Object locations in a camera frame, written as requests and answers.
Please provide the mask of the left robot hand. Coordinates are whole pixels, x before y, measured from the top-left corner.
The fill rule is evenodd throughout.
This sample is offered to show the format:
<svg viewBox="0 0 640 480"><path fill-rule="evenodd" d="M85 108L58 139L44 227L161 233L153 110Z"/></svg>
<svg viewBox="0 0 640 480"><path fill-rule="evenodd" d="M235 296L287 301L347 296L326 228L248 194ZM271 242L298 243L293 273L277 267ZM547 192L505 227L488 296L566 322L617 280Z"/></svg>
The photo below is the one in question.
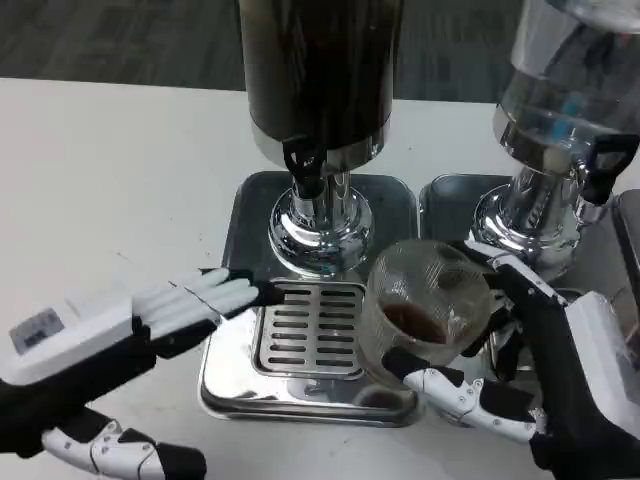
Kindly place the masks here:
<svg viewBox="0 0 640 480"><path fill-rule="evenodd" d="M284 291L248 270L202 269L140 293L65 300L1 335L1 450L47 452L113 479L202 479L204 455L124 428L90 403L203 342Z"/></svg>

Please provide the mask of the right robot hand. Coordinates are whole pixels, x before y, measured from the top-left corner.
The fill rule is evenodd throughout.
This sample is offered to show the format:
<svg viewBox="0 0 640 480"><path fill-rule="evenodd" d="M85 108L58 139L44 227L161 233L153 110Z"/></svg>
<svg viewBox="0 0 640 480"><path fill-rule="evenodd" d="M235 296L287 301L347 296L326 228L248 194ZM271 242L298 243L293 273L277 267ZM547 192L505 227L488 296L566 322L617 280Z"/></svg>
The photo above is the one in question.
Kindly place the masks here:
<svg viewBox="0 0 640 480"><path fill-rule="evenodd" d="M473 240L452 247L495 274L531 352L542 405L531 394L436 366L395 346L383 367L455 420L529 446L557 479L639 476L639 373L609 300L569 302L515 255Z"/></svg>

